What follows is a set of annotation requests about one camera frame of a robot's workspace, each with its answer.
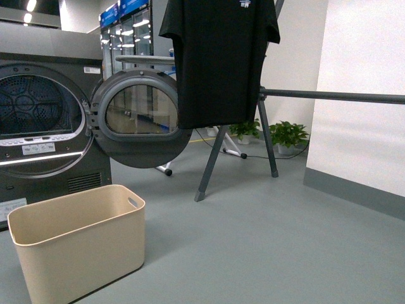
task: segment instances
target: beige plastic basket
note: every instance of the beige plastic basket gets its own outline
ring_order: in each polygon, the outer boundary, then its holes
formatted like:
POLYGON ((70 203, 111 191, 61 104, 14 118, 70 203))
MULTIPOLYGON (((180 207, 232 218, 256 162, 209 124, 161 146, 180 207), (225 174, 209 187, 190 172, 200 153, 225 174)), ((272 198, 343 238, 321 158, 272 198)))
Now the beige plastic basket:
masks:
POLYGON ((110 185, 12 211, 9 231, 32 303, 69 303, 140 268, 144 206, 110 185))

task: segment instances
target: label sticker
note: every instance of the label sticker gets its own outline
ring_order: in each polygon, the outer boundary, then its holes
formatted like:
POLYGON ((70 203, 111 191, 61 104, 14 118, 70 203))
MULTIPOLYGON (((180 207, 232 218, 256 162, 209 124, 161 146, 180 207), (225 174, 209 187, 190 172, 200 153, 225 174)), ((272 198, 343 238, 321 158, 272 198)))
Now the label sticker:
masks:
POLYGON ((84 67, 84 72, 86 74, 101 74, 101 69, 100 68, 92 68, 91 66, 85 66, 84 67))
POLYGON ((47 144, 29 144, 23 146, 23 155, 34 155, 47 152, 55 152, 55 143, 49 142, 47 144))
POLYGON ((249 5, 251 5, 251 0, 240 0, 239 2, 243 8, 249 8, 249 5))
POLYGON ((27 204, 26 198, 14 199, 13 201, 5 201, 0 203, 0 222, 7 221, 7 215, 18 207, 27 204))

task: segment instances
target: green plant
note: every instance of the green plant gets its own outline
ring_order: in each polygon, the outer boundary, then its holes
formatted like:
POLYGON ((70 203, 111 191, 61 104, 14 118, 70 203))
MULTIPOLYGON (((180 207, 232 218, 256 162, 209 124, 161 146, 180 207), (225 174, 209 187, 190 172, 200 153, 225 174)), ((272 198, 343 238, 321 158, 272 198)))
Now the green plant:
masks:
POLYGON ((298 144, 307 144, 309 134, 304 131, 304 125, 296 123, 280 122, 270 127, 271 141, 273 144, 280 144, 287 148, 298 144))
POLYGON ((242 122, 236 123, 229 126, 229 131, 232 134, 236 134, 236 137, 242 140, 243 135, 252 135, 255 138, 259 138, 260 123, 259 119, 256 118, 253 122, 242 122))

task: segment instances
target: white pot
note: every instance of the white pot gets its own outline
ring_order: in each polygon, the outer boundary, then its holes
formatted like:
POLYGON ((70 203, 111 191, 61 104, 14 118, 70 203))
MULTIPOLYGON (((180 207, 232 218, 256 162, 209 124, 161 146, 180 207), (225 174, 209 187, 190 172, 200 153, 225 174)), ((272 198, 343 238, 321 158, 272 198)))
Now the white pot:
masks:
POLYGON ((290 146, 287 148, 286 146, 282 146, 278 144, 278 153, 281 155, 293 155, 296 152, 296 147, 290 146))
POLYGON ((242 140, 238 139, 239 144, 250 144, 252 135, 243 135, 242 140))

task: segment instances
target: open door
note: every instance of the open door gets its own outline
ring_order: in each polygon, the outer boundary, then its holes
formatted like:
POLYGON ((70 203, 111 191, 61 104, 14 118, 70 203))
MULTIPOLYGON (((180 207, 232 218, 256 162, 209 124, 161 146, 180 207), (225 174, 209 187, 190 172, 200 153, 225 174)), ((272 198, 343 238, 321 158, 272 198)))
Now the open door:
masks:
POLYGON ((114 160, 135 168, 170 162, 192 130, 177 127, 176 81, 148 68, 120 71, 85 106, 88 129, 114 160))

